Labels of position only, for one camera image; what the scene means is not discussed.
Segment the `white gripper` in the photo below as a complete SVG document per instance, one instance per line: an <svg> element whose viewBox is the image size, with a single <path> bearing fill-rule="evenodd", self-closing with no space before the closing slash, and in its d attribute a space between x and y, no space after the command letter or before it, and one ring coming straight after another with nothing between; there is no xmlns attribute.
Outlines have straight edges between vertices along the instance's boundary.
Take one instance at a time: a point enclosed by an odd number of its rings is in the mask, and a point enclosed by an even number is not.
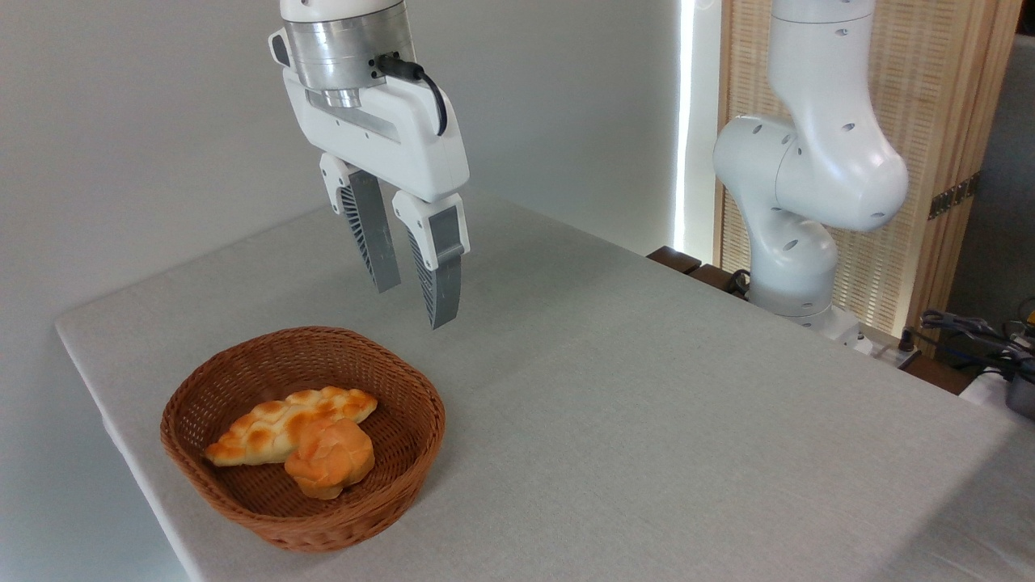
<svg viewBox="0 0 1035 582"><path fill-rule="evenodd" d="M282 81L301 132L324 151L320 170L333 213L346 220L374 287L383 293L402 281L378 177L404 191L392 207L407 229L430 326L454 320L462 255L471 249L454 192L470 170L451 103L447 129L437 135L436 101L424 84L386 78L359 89L358 107L341 109L313 104L292 69L282 70Z"/></svg>

